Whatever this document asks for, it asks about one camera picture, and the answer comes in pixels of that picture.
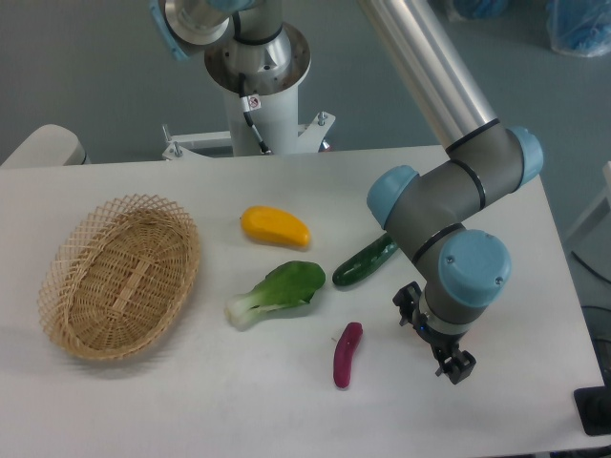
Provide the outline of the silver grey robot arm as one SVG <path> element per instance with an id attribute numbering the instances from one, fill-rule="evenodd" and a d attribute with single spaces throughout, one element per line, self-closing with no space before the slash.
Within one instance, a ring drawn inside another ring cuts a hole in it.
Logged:
<path id="1" fill-rule="evenodd" d="M 475 366 L 460 339 L 511 272 L 504 244 L 464 221 L 536 177 L 543 153 L 526 129 L 501 125 L 426 2 L 365 1 L 362 9 L 448 156 L 423 175 L 389 170 L 367 204 L 426 282 L 395 295 L 402 323 L 431 346 L 439 372 L 459 383 Z M 235 156 L 304 150 L 312 129 L 298 127 L 296 89 L 310 53 L 280 2 L 153 1 L 149 11 L 177 60 L 203 53 L 226 95 Z"/>

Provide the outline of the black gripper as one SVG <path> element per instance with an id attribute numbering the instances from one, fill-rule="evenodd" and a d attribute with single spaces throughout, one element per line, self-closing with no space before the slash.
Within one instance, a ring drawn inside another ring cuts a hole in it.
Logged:
<path id="1" fill-rule="evenodd" d="M 444 374 L 453 385 L 458 385 L 471 375 L 476 359 L 458 347 L 464 336 L 463 327 L 437 317 L 416 281 L 399 289 L 392 301 L 399 309 L 399 324 L 411 324 L 421 339 L 432 347 L 433 356 L 438 362 L 435 371 L 437 377 Z"/>

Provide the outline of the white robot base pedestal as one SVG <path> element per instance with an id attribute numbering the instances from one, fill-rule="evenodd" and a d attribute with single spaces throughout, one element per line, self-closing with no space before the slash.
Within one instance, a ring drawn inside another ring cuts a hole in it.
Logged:
<path id="1" fill-rule="evenodd" d="M 284 23 L 263 44 L 233 38 L 204 53 L 205 68 L 221 91 L 228 129 L 222 132 L 172 135 L 163 129 L 167 160 L 195 157 L 197 150 L 229 146 L 234 156 L 315 154 L 330 149 L 327 132 L 336 116 L 317 113 L 298 120 L 299 87 L 310 69 L 305 37 Z"/>

